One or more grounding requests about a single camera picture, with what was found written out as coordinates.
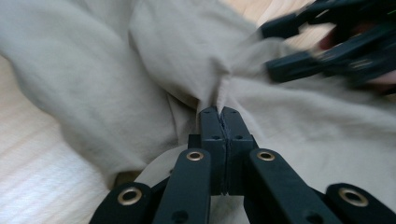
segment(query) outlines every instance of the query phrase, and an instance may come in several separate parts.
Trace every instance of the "finger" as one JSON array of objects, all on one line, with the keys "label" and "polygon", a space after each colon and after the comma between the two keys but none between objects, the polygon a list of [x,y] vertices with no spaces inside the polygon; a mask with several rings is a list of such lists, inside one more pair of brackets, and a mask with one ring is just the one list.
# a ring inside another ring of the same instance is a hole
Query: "finger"
[{"label": "finger", "polygon": [[392,71],[381,77],[372,79],[369,81],[369,83],[377,85],[396,84],[396,71]]},{"label": "finger", "polygon": [[331,49],[332,47],[337,45],[336,43],[334,43],[335,32],[336,32],[335,28],[330,30],[330,32],[318,42],[318,46],[320,49],[323,50]]}]

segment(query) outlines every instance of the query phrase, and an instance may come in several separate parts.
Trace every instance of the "crumpled fabric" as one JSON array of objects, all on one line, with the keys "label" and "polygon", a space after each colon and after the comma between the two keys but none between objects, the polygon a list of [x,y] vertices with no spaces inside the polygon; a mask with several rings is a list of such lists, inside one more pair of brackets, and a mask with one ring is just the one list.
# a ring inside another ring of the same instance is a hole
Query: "crumpled fabric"
[{"label": "crumpled fabric", "polygon": [[[309,186],[357,185],[395,211],[395,105],[339,77],[271,84],[262,64],[292,52],[215,0],[0,2],[22,91],[109,186],[125,171],[167,177],[197,113],[228,106]],[[241,198],[213,198],[210,221],[247,223]]]}]

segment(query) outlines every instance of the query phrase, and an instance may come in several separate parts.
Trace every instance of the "light wood surface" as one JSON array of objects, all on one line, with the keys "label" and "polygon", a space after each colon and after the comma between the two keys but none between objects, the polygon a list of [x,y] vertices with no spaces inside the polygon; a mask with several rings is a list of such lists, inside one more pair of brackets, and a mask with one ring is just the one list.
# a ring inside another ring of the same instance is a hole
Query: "light wood surface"
[{"label": "light wood surface", "polygon": [[[309,2],[224,1],[258,25]],[[290,43],[299,48],[312,47],[324,30],[310,30]],[[21,94],[10,64],[0,57],[0,223],[59,223],[66,214],[81,213],[81,209],[86,215],[79,221],[88,222],[94,207],[73,204],[99,204],[105,196],[106,187],[95,168],[64,142],[59,124]],[[43,197],[51,199],[41,203]],[[21,201],[31,206],[27,208]],[[53,207],[64,212],[46,213]],[[38,211],[40,219],[32,219]]]}]

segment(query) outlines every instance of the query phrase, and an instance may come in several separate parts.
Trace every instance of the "screw hole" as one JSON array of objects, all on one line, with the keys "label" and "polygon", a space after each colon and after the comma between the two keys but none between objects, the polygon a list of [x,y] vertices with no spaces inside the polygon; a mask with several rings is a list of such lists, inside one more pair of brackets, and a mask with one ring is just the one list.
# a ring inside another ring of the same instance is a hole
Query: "screw hole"
[{"label": "screw hole", "polygon": [[132,205],[139,202],[142,198],[142,191],[137,188],[128,188],[123,190],[118,197],[118,201],[122,205]]},{"label": "screw hole", "polygon": [[338,194],[347,203],[353,204],[358,207],[365,207],[369,204],[369,201],[362,194],[358,193],[354,189],[339,189]]},{"label": "screw hole", "polygon": [[305,219],[312,224],[323,224],[323,218],[315,212],[307,212],[305,215]]},{"label": "screw hole", "polygon": [[204,154],[201,152],[193,151],[187,154],[187,159],[190,161],[200,161],[204,157]]},{"label": "screw hole", "polygon": [[122,199],[125,201],[131,200],[137,196],[136,192],[130,191],[126,192],[124,195],[122,195]]},{"label": "screw hole", "polygon": [[273,161],[275,159],[273,154],[264,151],[257,153],[257,157],[262,161]]},{"label": "screw hole", "polygon": [[189,214],[186,211],[176,211],[172,214],[172,221],[176,224],[186,223],[189,220]]}]

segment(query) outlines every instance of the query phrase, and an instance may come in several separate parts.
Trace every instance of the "gray fabric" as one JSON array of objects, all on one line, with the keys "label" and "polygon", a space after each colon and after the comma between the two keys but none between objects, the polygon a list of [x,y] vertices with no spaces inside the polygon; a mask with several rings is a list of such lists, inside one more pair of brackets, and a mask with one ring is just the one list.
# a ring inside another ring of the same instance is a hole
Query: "gray fabric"
[{"label": "gray fabric", "polygon": [[[138,180],[166,177],[196,113],[229,106],[308,185],[355,184],[396,210],[395,106],[336,77],[270,85],[262,63],[291,52],[217,1],[0,3],[0,53],[22,90],[108,184],[165,151]],[[212,223],[247,222],[240,199],[212,207]]]}]

